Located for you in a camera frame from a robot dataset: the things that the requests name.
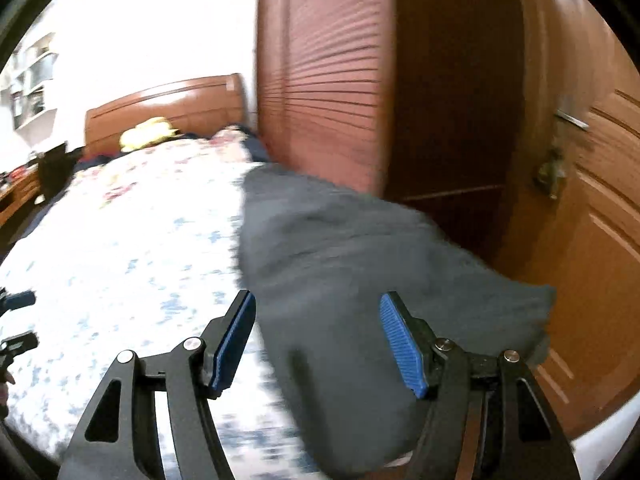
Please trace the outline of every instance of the gray blanket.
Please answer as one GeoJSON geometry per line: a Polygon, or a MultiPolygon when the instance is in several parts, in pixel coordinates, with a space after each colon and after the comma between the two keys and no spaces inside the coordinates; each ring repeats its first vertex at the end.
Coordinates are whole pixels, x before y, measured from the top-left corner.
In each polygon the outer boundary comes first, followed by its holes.
{"type": "Polygon", "coordinates": [[[545,341],[554,290],[493,272],[421,213],[274,164],[244,188],[243,285],[306,450],[329,476],[398,458],[424,423],[380,325],[384,292],[467,351],[531,356],[545,341]]]}

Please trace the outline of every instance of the blue gripper pad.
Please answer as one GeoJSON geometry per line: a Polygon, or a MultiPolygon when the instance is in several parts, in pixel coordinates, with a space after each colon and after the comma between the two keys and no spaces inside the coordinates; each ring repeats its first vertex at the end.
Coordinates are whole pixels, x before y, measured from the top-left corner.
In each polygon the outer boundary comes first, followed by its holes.
{"type": "Polygon", "coordinates": [[[216,350],[215,370],[210,384],[215,391],[222,392],[231,386],[254,322],[255,297],[249,292],[216,350]]]}
{"type": "Polygon", "coordinates": [[[420,348],[420,343],[410,330],[414,325],[414,318],[396,293],[382,295],[380,320],[405,386],[413,390],[418,399],[423,399],[429,389],[424,371],[425,349],[420,348]]]}

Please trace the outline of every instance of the metal screw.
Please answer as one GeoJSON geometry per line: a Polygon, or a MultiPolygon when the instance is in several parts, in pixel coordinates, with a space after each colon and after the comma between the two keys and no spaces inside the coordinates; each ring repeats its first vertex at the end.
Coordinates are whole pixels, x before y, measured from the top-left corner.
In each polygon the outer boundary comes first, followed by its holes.
{"type": "Polygon", "coordinates": [[[184,340],[182,346],[184,346],[185,350],[195,350],[196,348],[199,348],[201,344],[202,340],[199,337],[190,337],[184,340]]]}
{"type": "Polygon", "coordinates": [[[510,363],[517,363],[520,360],[520,355],[515,350],[505,350],[504,358],[510,363]]]}
{"type": "Polygon", "coordinates": [[[448,352],[451,350],[456,344],[446,337],[439,337],[436,339],[436,348],[441,352],[448,352]]]}
{"type": "Polygon", "coordinates": [[[133,359],[133,352],[131,350],[123,350],[118,354],[118,357],[116,359],[119,363],[128,363],[133,359]]]}

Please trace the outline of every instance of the bed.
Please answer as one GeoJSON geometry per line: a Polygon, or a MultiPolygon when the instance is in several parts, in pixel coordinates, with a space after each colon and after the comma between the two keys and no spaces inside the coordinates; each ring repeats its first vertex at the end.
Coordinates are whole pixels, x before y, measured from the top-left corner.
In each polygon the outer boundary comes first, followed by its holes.
{"type": "MultiPolygon", "coordinates": [[[[175,82],[89,110],[83,159],[113,156],[124,130],[154,116],[196,138],[76,172],[0,266],[3,286],[38,298],[2,318],[0,338],[35,330],[40,339],[12,365],[6,422],[58,460],[119,351],[170,350],[222,316],[239,288],[242,180],[257,163],[240,137],[213,134],[244,120],[241,79],[175,82]]],[[[178,479],[166,397],[157,401],[165,474],[178,479]]],[[[233,386],[210,408],[236,478],[324,478],[284,410],[257,327],[233,386]]]]}

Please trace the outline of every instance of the wooden headboard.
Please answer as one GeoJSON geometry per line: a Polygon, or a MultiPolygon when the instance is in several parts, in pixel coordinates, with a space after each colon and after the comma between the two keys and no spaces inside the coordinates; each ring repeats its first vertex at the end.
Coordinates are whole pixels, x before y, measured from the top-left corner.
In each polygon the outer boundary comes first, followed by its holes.
{"type": "Polygon", "coordinates": [[[244,121],[239,74],[177,81],[130,94],[86,113],[84,158],[120,150],[120,134],[151,117],[166,117],[183,133],[211,136],[244,121]]]}

